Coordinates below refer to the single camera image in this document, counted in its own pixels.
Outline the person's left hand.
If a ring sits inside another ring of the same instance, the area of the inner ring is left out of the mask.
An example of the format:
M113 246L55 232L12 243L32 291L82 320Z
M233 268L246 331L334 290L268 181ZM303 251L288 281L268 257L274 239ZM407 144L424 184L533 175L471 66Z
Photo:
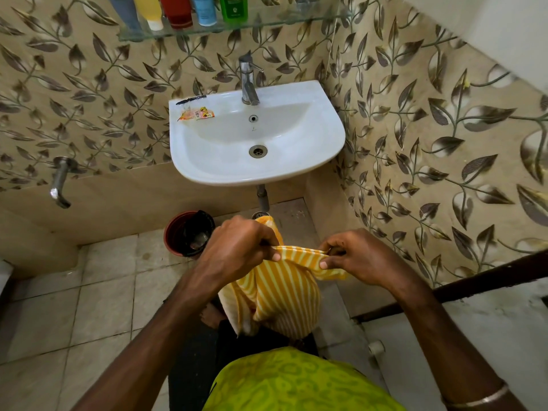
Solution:
M214 230L196 264L198 277L218 291L270 261L269 248L278 245L272 228L237 215Z

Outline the black trousers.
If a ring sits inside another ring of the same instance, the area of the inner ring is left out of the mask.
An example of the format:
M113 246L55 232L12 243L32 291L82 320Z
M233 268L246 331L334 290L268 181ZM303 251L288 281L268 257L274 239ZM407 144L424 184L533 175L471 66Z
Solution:
M170 411L201 411L218 373L239 358L288 346L319 355L313 334L291 340L260 327L255 336L237 336L224 315L219 297L211 303L223 319L216 329L200 322L194 334L184 341L168 375Z

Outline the white ceramic wash basin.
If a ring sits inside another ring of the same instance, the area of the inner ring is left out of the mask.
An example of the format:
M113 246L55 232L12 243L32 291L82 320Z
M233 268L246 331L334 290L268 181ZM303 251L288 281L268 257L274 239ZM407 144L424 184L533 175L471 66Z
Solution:
M210 186L268 184L318 168L343 149L343 123L319 81L256 92L257 106L244 104L241 90L183 105L169 101L170 155L178 172ZM215 118L178 122L182 110L199 107ZM264 158L250 157L257 144L267 147Z

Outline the light blue bottle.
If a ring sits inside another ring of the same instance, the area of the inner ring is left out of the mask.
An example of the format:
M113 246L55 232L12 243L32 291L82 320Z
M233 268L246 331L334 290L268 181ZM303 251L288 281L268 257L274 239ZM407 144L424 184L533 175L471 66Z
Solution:
M197 22L202 27L214 26L217 22L214 0L192 0Z

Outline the glass wall shelf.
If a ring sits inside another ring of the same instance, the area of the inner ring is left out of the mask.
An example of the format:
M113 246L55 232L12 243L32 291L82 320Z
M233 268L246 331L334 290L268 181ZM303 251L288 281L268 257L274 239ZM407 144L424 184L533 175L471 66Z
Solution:
M350 17L349 9L340 0L319 0L310 3L293 3L287 5L265 6L262 3L248 8L248 20L237 23L228 23L223 20L222 14L217 12L215 25L204 27L197 23L197 16L192 14L193 25L184 29L173 29L168 20L163 20L163 29L152 31L146 24L141 24L141 30L133 31L121 26L119 41L140 42L149 39L166 38L194 34L220 33L235 29L283 26L307 21L335 20Z

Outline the orange sachet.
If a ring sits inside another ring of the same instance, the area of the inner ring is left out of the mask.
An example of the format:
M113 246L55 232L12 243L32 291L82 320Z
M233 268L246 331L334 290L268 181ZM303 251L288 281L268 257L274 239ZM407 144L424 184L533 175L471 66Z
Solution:
M182 110L182 113L178 118L178 122L185 122L190 120L204 120L210 118L215 118L215 114L207 107L185 108L184 110Z

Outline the black plastic mug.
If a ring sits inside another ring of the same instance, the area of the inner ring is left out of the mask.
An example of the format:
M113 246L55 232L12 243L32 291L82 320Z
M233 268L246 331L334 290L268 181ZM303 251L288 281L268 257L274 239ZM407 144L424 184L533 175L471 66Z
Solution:
M181 254L185 257L201 255L214 229L215 222L207 212L199 210L190 215L181 227Z

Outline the person's left forearm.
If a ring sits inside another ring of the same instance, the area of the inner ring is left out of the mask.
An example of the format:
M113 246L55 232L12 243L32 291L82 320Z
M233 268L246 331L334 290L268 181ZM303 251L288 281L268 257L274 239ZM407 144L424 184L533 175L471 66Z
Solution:
M217 292L226 271L197 265L71 411L151 411L182 343Z

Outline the person's bare foot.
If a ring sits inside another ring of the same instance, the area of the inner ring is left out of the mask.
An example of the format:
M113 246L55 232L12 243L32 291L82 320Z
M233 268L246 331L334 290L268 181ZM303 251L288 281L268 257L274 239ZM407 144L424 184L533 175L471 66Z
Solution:
M202 309L200 319L204 325L214 330L218 330L222 323L228 321L225 314L212 303L206 304Z

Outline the person's right hand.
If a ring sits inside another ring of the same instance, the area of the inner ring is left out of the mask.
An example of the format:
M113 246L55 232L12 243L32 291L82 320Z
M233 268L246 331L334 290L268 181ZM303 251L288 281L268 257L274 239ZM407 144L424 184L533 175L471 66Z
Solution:
M328 256L348 256L346 272L369 285L377 285L395 294L396 289L416 273L387 245L364 228L333 234L319 249Z

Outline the chrome basin faucet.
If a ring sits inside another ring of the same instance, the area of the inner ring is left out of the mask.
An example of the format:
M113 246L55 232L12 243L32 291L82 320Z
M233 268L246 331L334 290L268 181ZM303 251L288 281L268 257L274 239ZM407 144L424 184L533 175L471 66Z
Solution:
M238 60L242 85L242 102L251 106L257 106L260 104L260 100L254 85L254 70L257 69L259 72L264 72L264 69L254 63L250 51L240 56Z

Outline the yellow bottle white cap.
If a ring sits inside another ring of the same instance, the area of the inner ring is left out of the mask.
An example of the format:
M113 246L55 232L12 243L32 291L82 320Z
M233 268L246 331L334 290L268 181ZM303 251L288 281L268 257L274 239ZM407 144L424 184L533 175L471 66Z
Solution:
M163 10L159 0L134 0L138 13L146 20L153 32L163 30Z

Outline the chrome wall tap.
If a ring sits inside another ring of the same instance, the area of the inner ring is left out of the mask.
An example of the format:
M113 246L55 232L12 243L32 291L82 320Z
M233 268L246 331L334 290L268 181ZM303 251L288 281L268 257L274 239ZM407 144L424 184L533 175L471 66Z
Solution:
M63 196L63 187L69 173L78 173L78 163L74 158L59 156L53 159L55 173L51 184L50 196L62 209L71 207L71 203Z

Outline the yellow white striped towel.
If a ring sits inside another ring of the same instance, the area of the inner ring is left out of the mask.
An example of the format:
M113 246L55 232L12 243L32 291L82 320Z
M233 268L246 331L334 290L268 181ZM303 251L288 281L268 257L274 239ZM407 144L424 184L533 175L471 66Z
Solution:
M280 246L278 262L264 261L218 293L222 308L237 335L254 336L261 327L290 339L302 339L319 321L318 281L346 279L343 269L321 269L328 255L320 250L283 245L273 217L257 222L273 229Z

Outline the red bucket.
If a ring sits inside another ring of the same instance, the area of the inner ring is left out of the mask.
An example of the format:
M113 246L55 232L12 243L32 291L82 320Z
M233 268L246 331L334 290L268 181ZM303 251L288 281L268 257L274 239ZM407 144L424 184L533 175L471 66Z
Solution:
M195 212L197 211L186 211L178 214L172 218L172 220L165 227L163 234L164 245L173 255L185 257L181 254L181 227L185 222L185 219L187 219L190 215L195 214Z

